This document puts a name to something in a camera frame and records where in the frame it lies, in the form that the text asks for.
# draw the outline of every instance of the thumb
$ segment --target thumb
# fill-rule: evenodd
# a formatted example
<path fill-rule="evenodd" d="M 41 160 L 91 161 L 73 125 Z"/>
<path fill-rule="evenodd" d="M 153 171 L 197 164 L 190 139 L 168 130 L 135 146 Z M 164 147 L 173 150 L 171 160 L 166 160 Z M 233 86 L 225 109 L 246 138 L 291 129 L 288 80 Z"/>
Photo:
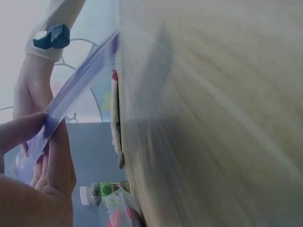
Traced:
<path fill-rule="evenodd" d="M 19 117 L 0 125 L 0 152 L 3 154 L 38 134 L 45 122 L 45 113 Z"/>

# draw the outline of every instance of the wood grain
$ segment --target wood grain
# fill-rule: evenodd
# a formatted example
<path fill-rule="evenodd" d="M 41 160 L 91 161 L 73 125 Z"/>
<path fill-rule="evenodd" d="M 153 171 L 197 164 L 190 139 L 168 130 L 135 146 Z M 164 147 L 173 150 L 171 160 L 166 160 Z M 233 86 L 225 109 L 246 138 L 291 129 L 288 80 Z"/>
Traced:
<path fill-rule="evenodd" d="M 303 1 L 120 0 L 126 170 L 151 227 L 303 225 Z"/>

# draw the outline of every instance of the white sleeve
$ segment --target white sleeve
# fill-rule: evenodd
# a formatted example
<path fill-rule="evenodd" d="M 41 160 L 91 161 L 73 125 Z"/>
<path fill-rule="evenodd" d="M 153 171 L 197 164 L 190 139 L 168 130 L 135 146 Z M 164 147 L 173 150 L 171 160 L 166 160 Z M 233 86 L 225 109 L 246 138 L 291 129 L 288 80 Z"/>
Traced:
<path fill-rule="evenodd" d="M 75 23 L 85 0 L 50 0 L 45 15 L 32 30 L 25 46 L 26 54 L 34 54 L 52 61 L 59 61 L 63 49 L 50 48 L 43 50 L 33 45 L 33 38 L 38 31 L 48 30 L 54 25 L 66 24 L 69 29 Z"/>

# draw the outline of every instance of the hand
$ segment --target hand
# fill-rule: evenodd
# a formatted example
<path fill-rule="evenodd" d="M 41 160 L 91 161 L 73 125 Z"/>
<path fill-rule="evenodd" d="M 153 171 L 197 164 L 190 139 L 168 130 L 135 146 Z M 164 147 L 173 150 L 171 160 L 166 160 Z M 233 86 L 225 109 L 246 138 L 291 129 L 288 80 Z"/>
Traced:
<path fill-rule="evenodd" d="M 0 169 L 3 156 L 15 146 L 34 137 L 45 120 L 44 113 L 20 117 L 0 125 Z M 35 171 L 42 169 L 44 158 Z M 71 159 L 66 124 L 62 122 L 49 141 L 44 184 L 34 188 L 0 174 L 1 226 L 72 226 L 71 194 L 76 176 Z"/>
<path fill-rule="evenodd" d="M 50 77 L 54 61 L 28 54 L 21 67 L 14 90 L 13 118 L 45 111 L 53 99 Z M 27 144 L 23 144 L 27 155 Z"/>

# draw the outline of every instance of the blue plastic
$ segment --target blue plastic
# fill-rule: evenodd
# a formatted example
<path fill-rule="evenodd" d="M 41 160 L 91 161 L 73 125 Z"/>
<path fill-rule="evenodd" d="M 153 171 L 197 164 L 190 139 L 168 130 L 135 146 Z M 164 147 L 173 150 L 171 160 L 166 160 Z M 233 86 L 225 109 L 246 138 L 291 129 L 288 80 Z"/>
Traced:
<path fill-rule="evenodd" d="M 51 47 L 62 49 L 70 44 L 70 30 L 65 24 L 51 27 L 41 39 L 33 39 L 35 47 L 48 50 Z"/>

